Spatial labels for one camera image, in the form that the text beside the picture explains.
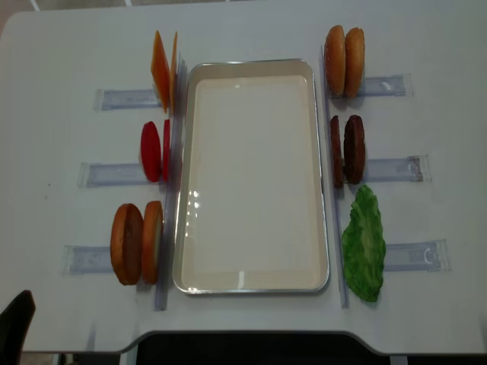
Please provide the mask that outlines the red tomato slice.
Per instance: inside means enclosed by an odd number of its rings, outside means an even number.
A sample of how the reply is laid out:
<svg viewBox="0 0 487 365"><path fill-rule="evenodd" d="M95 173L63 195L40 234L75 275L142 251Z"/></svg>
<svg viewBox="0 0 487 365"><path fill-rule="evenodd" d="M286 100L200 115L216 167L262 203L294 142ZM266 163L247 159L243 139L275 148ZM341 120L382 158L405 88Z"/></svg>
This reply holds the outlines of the red tomato slice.
<svg viewBox="0 0 487 365"><path fill-rule="evenodd" d="M162 156L162 180L167 182L169 180L170 169L170 120L164 120L164 140L163 140L163 156Z"/></svg>
<svg viewBox="0 0 487 365"><path fill-rule="evenodd" d="M148 181L157 183L161 175L161 143L157 127L152 121L143 126L140 157Z"/></svg>

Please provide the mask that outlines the red tomato slice left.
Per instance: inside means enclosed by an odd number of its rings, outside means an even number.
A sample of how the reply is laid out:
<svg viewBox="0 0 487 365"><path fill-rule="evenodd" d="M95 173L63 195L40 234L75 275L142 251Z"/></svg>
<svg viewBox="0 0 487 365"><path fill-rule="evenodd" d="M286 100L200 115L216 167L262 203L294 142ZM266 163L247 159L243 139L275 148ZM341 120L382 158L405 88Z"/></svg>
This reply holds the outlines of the red tomato slice left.
<svg viewBox="0 0 487 365"><path fill-rule="evenodd" d="M148 181L157 183L161 175L161 143L157 127L152 121L143 126L140 157Z"/></svg>

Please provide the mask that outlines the brown meat patty left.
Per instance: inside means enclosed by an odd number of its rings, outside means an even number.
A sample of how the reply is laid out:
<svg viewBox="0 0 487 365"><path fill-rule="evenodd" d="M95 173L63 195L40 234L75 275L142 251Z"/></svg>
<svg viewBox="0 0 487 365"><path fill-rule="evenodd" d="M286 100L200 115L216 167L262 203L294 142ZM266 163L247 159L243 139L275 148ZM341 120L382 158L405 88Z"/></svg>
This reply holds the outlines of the brown meat patty left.
<svg viewBox="0 0 487 365"><path fill-rule="evenodd" d="M329 132L333 160L333 182L336 189L341 189L343 187L343 171L338 116L331 118Z"/></svg>

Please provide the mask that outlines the brown meat patty right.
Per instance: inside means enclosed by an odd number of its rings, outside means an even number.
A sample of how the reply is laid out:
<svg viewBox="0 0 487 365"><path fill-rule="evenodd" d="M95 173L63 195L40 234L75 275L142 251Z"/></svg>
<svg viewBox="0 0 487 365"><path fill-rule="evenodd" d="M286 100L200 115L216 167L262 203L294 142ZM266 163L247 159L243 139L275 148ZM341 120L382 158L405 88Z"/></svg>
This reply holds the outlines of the brown meat patty right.
<svg viewBox="0 0 487 365"><path fill-rule="evenodd" d="M364 173L366 153L364 127L361 117L357 115L350 116L345 126L344 161L347 181L359 184Z"/></svg>

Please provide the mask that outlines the orange cheese slice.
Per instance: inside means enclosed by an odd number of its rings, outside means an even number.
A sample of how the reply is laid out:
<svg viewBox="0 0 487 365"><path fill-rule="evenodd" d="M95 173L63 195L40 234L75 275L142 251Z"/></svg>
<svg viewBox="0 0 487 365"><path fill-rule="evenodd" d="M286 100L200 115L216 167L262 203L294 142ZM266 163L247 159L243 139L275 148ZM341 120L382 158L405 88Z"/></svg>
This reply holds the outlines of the orange cheese slice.
<svg viewBox="0 0 487 365"><path fill-rule="evenodd" d="M170 69L164 51L164 44L158 30L154 35L151 74L161 100L162 109L164 113L167 113L170 106Z"/></svg>
<svg viewBox="0 0 487 365"><path fill-rule="evenodd" d="M170 66L170 111L172 115L176 112L176 81L177 81L177 37L175 32L173 39L173 51Z"/></svg>

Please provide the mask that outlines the green lettuce leaf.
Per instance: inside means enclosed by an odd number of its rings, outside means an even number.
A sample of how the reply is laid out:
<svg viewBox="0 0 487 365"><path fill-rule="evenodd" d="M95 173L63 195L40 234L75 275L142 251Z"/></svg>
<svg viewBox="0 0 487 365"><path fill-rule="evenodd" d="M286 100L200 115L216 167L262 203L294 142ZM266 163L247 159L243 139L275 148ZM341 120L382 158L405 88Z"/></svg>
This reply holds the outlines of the green lettuce leaf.
<svg viewBox="0 0 487 365"><path fill-rule="evenodd" d="M351 204L350 221L342 234L345 281L363 301L378 300L384 283L386 251L377 196L363 185Z"/></svg>

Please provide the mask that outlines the orange cheese slice left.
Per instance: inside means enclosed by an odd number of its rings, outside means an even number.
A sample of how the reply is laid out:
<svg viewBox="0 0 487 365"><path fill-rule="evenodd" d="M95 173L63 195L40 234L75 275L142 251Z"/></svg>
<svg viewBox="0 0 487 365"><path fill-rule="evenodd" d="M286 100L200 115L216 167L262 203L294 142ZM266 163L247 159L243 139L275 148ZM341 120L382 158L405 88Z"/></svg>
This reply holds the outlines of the orange cheese slice left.
<svg viewBox="0 0 487 365"><path fill-rule="evenodd" d="M164 51L164 44L158 30L154 35L151 74L161 100L162 109L164 113L167 113L170 106L170 69Z"/></svg>

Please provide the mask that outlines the brown bun slice left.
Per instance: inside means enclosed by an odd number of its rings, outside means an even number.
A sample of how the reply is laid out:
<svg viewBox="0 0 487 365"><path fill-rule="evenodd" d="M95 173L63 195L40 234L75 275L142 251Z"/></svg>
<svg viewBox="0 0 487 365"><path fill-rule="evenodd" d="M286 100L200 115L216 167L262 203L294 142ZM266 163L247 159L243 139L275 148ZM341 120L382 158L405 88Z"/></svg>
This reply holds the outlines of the brown bun slice left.
<svg viewBox="0 0 487 365"><path fill-rule="evenodd" d="M141 277L142 228L142 215L134 204L118 207L111 230L110 259L122 285L135 285Z"/></svg>

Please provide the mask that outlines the golden bun top left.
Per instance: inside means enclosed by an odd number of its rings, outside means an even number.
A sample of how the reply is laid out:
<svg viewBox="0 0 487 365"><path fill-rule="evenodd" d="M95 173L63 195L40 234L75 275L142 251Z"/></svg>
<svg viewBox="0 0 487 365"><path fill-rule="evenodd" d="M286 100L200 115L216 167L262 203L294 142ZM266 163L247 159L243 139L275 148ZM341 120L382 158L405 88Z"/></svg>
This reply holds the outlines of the golden bun top left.
<svg viewBox="0 0 487 365"><path fill-rule="evenodd" d="M340 97L345 86L345 34L341 25L329 30L323 55L328 87L332 95Z"/></svg>

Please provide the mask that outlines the golden bun top right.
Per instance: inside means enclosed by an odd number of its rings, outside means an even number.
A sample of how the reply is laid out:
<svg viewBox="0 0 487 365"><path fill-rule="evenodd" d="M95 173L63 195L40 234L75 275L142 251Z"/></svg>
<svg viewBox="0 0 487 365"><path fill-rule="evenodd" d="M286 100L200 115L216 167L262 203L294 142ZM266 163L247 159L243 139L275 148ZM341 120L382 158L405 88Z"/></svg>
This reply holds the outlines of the golden bun top right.
<svg viewBox="0 0 487 365"><path fill-rule="evenodd" d="M345 95L358 95L364 73L364 32L352 28L345 36Z"/></svg>

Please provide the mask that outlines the clear holder rail top left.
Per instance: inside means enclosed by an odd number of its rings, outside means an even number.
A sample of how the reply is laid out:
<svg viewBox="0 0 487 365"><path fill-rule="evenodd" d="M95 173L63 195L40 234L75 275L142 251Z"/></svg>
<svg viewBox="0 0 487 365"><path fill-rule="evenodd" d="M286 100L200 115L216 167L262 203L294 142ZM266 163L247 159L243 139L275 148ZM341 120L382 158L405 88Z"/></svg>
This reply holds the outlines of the clear holder rail top left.
<svg viewBox="0 0 487 365"><path fill-rule="evenodd" d="M136 110L161 107L161 101L152 89L104 90L98 89L94 98L95 111Z"/></svg>

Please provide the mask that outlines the clear holder rail middle right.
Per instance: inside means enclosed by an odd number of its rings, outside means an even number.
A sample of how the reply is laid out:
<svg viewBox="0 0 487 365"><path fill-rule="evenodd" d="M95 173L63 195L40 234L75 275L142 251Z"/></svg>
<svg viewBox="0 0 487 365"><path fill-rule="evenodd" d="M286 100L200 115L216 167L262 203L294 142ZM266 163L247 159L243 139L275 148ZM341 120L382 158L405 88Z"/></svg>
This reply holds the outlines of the clear holder rail middle right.
<svg viewBox="0 0 487 365"><path fill-rule="evenodd" d="M369 159L365 164L362 181L364 183L429 183L432 181L432 177L428 155Z"/></svg>

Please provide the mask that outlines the clear holder rail bottom left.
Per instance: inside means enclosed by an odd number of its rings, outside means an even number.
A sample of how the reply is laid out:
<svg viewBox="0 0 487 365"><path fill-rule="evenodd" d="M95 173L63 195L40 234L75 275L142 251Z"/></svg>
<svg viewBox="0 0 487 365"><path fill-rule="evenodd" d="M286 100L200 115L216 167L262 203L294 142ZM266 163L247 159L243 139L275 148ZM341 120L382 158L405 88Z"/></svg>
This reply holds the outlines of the clear holder rail bottom left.
<svg viewBox="0 0 487 365"><path fill-rule="evenodd" d="M65 246L62 273L65 275L113 273L109 246Z"/></svg>

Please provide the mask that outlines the clear holder rail top right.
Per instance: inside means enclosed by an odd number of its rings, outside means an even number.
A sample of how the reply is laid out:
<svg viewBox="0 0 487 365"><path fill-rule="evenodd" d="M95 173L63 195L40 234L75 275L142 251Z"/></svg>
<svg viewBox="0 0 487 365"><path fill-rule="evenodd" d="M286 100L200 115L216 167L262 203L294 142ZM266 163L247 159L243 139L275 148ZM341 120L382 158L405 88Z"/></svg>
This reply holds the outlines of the clear holder rail top right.
<svg viewBox="0 0 487 365"><path fill-rule="evenodd" d="M359 97L412 97L411 74L366 77L358 91Z"/></svg>

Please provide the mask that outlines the clear holder rail bottom right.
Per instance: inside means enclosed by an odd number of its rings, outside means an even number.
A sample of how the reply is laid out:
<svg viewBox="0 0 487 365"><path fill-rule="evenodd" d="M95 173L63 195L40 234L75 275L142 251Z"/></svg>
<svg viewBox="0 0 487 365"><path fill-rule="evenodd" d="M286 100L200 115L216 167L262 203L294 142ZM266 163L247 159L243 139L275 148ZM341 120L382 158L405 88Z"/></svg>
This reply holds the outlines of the clear holder rail bottom right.
<svg viewBox="0 0 487 365"><path fill-rule="evenodd" d="M387 244L384 271L449 271L446 240Z"/></svg>

